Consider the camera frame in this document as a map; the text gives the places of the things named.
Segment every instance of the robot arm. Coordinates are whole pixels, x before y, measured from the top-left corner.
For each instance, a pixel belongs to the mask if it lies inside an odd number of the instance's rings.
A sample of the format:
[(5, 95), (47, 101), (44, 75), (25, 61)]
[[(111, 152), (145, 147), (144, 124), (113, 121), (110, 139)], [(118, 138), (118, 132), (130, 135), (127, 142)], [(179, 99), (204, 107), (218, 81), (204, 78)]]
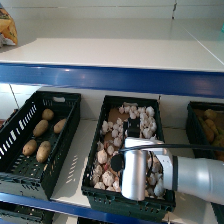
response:
[(153, 151), (163, 166), (165, 189), (191, 194), (206, 201), (224, 205), (224, 163), (209, 159), (173, 156), (162, 148), (163, 142), (127, 138), (125, 147), (161, 144), (161, 148), (143, 148), (124, 152), (122, 195), (133, 200), (144, 200), (146, 157)]

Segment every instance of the shelf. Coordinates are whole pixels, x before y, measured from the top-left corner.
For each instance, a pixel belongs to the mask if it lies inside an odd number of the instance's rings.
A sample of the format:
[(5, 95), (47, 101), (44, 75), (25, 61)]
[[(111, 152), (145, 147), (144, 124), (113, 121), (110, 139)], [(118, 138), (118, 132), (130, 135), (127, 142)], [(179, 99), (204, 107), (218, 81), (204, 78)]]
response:
[[(51, 201), (0, 193), (0, 200), (15, 204), (42, 208), (67, 215), (75, 215), (112, 223), (141, 223), (143, 220), (106, 214), (90, 208), (89, 202), (81, 193), (82, 174), (90, 152), (97, 121), (81, 120), (62, 167)], [(164, 128), (166, 143), (188, 143), (185, 130)], [(172, 149), (173, 155), (193, 157), (192, 150)], [(176, 192), (177, 207), (164, 217), (174, 223), (216, 223), (211, 204), (194, 196)]]
[(222, 24), (17, 20), (19, 45), (0, 49), (0, 82), (224, 98)]

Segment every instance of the white tile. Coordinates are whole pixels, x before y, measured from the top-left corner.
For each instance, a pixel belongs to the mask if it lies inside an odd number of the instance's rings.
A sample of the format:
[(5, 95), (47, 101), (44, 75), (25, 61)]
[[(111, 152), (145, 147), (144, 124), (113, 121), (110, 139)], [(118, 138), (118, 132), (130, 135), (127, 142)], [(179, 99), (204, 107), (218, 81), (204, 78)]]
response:
[(222, 5), (177, 5), (175, 19), (224, 18)]
[(177, 5), (190, 5), (190, 6), (198, 6), (198, 5), (224, 5), (223, 0), (177, 0)]
[(18, 107), (11, 93), (0, 93), (0, 99), (2, 104), (0, 119), (6, 120), (13, 113), (14, 109), (18, 109)]

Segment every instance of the garlic bulb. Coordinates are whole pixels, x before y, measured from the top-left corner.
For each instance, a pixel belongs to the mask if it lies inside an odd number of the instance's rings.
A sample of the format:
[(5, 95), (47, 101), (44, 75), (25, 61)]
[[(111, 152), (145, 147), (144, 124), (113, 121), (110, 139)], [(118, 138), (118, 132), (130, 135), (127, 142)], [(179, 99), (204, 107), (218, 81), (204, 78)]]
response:
[[(152, 164), (152, 158), (149, 158), (148, 160), (148, 167), (150, 169)], [(159, 160), (156, 157), (153, 157), (153, 165), (152, 165), (152, 172), (157, 173), (161, 169), (161, 164)]]
[(119, 186), (119, 180), (114, 181), (113, 187), (116, 192), (121, 192), (121, 188)]
[(156, 122), (152, 122), (152, 123), (150, 124), (150, 129), (151, 129), (151, 131), (152, 131), (152, 132), (155, 132), (155, 131), (156, 131), (156, 128), (157, 128), (157, 126), (156, 126)]
[(117, 155), (118, 154), (118, 151), (114, 151), (113, 153), (113, 156)]
[(114, 146), (120, 147), (121, 146), (121, 139), (120, 138), (115, 138), (114, 139)]
[(124, 113), (124, 106), (123, 106), (123, 105), (122, 105), (121, 107), (119, 107), (119, 112), (120, 112), (121, 114)]
[(153, 196), (154, 195), (154, 191), (153, 191), (153, 188), (152, 187), (149, 187), (147, 189), (147, 191), (148, 191), (149, 196)]
[(140, 116), (140, 113), (137, 110), (134, 111), (134, 114), (136, 115), (136, 117)]
[(130, 106), (124, 107), (124, 112), (125, 112), (126, 114), (128, 114), (129, 111), (130, 111)]
[(107, 162), (107, 153), (105, 152), (104, 149), (97, 153), (97, 159), (100, 164)]
[(113, 122), (109, 121), (107, 124), (108, 124), (109, 131), (112, 131), (112, 129), (113, 129)]
[(99, 180), (100, 180), (100, 178), (99, 178), (98, 175), (93, 175), (93, 176), (92, 176), (92, 180), (90, 181), (90, 185), (91, 185), (91, 186), (95, 186), (96, 183), (99, 182)]
[(162, 173), (155, 173), (155, 178), (156, 178), (156, 181), (158, 182), (159, 179), (161, 179), (163, 177), (163, 174)]
[(150, 139), (152, 137), (152, 131), (149, 128), (143, 130), (143, 135), (145, 138)]
[(153, 157), (153, 166), (152, 166), (152, 172), (157, 173), (161, 169), (161, 164), (159, 160), (156, 157)]
[(120, 126), (120, 125), (123, 124), (123, 121), (122, 121), (120, 118), (118, 118), (118, 119), (117, 119), (117, 124)]
[(108, 187), (107, 191), (115, 191), (113, 187)]
[(114, 175), (110, 172), (110, 171), (106, 171), (103, 176), (103, 183), (106, 186), (112, 186), (112, 184), (114, 183)]
[(147, 107), (146, 108), (146, 114), (149, 116), (149, 117), (153, 117), (155, 115), (155, 111), (152, 107)]
[(100, 141), (99, 142), (97, 142), (97, 151), (101, 151), (101, 150), (103, 150), (104, 149), (104, 145), (103, 145), (103, 143), (101, 143)]
[(118, 131), (123, 134), (123, 130), (124, 130), (123, 127), (119, 126)]
[(119, 129), (119, 124), (114, 124), (113, 129), (118, 130)]
[(154, 173), (150, 174), (150, 177), (148, 178), (149, 184), (150, 185), (155, 185), (156, 184), (156, 177), (154, 175)]
[(118, 130), (114, 129), (111, 133), (113, 138), (116, 138), (118, 136)]
[(157, 140), (156, 135), (151, 137), (150, 140)]
[(105, 141), (104, 144), (103, 144), (103, 146), (104, 146), (104, 149), (107, 149), (109, 147), (109, 142), (108, 141)]
[(130, 111), (130, 118), (131, 119), (136, 119), (136, 114)]
[(114, 147), (112, 145), (110, 145), (108, 148), (107, 148), (107, 153), (111, 156), (113, 155), (114, 153)]
[(139, 107), (138, 112), (139, 113), (145, 113), (145, 107)]
[(158, 183), (156, 184), (156, 187), (154, 188), (154, 193), (157, 197), (161, 197), (165, 193), (165, 189), (163, 188), (163, 180), (159, 179)]
[(146, 113), (140, 113), (140, 119), (148, 119), (148, 116)]
[(106, 121), (103, 121), (103, 125), (102, 125), (102, 132), (103, 135), (105, 135), (108, 132), (108, 123)]
[(134, 112), (134, 111), (137, 110), (137, 107), (136, 107), (136, 106), (131, 106), (130, 110), (131, 110), (132, 112)]
[(98, 182), (94, 188), (105, 190), (105, 185), (102, 182)]
[(101, 176), (103, 173), (103, 169), (100, 165), (98, 165), (94, 170), (93, 170), (93, 175), (98, 175)]
[(149, 197), (148, 191), (145, 190), (145, 197)]

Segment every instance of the white wall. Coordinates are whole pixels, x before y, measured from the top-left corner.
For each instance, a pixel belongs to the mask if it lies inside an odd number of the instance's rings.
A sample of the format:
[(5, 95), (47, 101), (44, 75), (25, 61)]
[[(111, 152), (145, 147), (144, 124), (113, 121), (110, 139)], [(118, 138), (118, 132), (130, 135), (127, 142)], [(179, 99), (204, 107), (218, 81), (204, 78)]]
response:
[[(81, 100), (81, 118), (98, 120), (100, 109), (105, 95), (112, 96), (128, 96), (139, 97), (148, 99), (160, 98), (160, 113), (162, 125), (164, 127), (185, 128), (187, 119), (187, 105), (190, 101), (198, 102), (217, 102), (224, 103), (224, 99), (215, 98), (201, 98), (201, 97), (188, 97), (188, 96), (172, 96), (172, 95), (159, 95), (149, 93), (128, 93), (117, 91), (103, 91), (103, 90), (84, 90), (84, 89), (70, 89), (70, 88), (55, 88), (55, 87), (40, 87), (40, 86), (23, 86), (11, 85), (15, 94), (16, 101), (21, 107), (27, 99), (37, 90), (40, 91), (56, 91), (56, 92), (69, 92), (80, 93)], [(13, 94), (9, 85), (0, 84), (0, 97), (2, 96), (3, 105), (7, 105), (0, 110), (0, 119), (7, 119), (17, 108)]]
[(1, 0), (14, 19), (224, 18), (223, 0)]

